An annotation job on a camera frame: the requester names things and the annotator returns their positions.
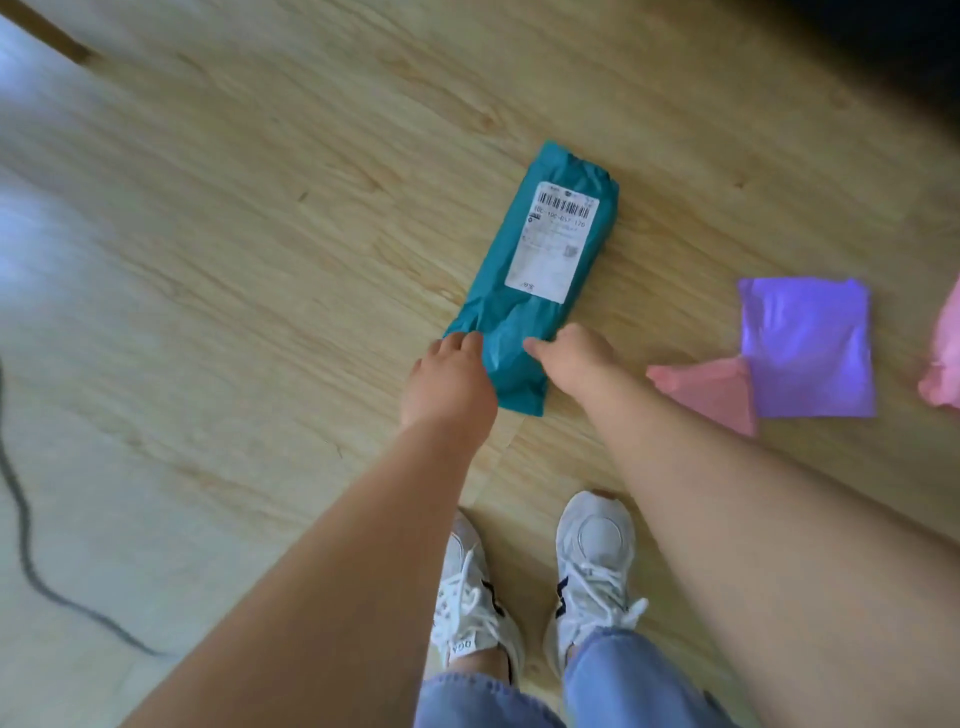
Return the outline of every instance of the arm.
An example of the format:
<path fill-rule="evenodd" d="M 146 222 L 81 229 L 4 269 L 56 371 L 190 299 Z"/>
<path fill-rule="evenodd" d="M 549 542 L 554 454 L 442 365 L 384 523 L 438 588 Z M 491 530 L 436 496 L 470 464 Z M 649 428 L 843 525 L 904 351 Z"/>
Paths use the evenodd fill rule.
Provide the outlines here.
<path fill-rule="evenodd" d="M 588 329 L 526 346 L 587 411 L 762 719 L 960 724 L 957 546 L 680 407 Z"/>
<path fill-rule="evenodd" d="M 401 431 L 124 723 L 409 726 L 444 544 L 496 417 L 480 334 L 418 361 Z"/>

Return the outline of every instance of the jeans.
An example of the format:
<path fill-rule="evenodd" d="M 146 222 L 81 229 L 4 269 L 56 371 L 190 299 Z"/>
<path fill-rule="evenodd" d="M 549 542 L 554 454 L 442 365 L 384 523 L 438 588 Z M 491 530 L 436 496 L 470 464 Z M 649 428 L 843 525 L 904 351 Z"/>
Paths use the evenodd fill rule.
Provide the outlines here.
<path fill-rule="evenodd" d="M 653 644 L 598 629 L 566 667 L 564 702 L 578 728 L 734 728 Z M 423 683 L 416 728 L 564 728 L 547 706 L 483 674 L 448 672 Z"/>

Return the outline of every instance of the finger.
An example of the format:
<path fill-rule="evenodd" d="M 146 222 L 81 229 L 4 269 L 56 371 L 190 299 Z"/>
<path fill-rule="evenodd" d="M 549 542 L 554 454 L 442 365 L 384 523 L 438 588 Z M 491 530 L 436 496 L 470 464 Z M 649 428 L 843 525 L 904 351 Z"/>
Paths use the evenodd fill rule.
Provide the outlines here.
<path fill-rule="evenodd" d="M 460 351 L 483 356 L 483 334 L 479 331 L 471 331 L 464 338 L 464 343 L 460 345 Z"/>
<path fill-rule="evenodd" d="M 546 353 L 546 349 L 549 346 L 547 342 L 536 339 L 533 336 L 528 336 L 523 340 L 523 350 L 537 359 L 537 361 L 541 361 L 541 357 Z"/>
<path fill-rule="evenodd" d="M 462 331 L 454 331 L 444 339 L 444 342 L 440 345 L 440 351 L 443 353 L 456 352 L 460 349 L 460 345 L 464 343 L 466 337 L 467 335 Z"/>

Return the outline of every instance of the shoe tongue label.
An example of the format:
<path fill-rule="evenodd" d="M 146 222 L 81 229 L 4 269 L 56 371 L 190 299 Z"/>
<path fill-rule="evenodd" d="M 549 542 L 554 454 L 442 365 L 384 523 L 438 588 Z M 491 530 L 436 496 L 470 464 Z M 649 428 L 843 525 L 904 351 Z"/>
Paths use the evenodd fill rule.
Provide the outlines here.
<path fill-rule="evenodd" d="M 450 657 L 462 657 L 469 655 L 471 652 L 476 652 L 476 650 L 477 633 L 476 631 L 467 632 L 459 640 L 450 644 Z"/>

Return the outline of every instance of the ankle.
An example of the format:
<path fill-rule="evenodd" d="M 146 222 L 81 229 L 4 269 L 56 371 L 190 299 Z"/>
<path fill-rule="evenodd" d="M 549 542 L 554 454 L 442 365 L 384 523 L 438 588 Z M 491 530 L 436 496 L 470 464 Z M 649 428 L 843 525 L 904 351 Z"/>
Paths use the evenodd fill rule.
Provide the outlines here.
<path fill-rule="evenodd" d="M 464 674 L 479 672 L 501 683 L 510 684 L 510 658 L 507 657 L 507 651 L 500 645 L 479 649 L 469 655 L 451 660 L 446 671 Z"/>

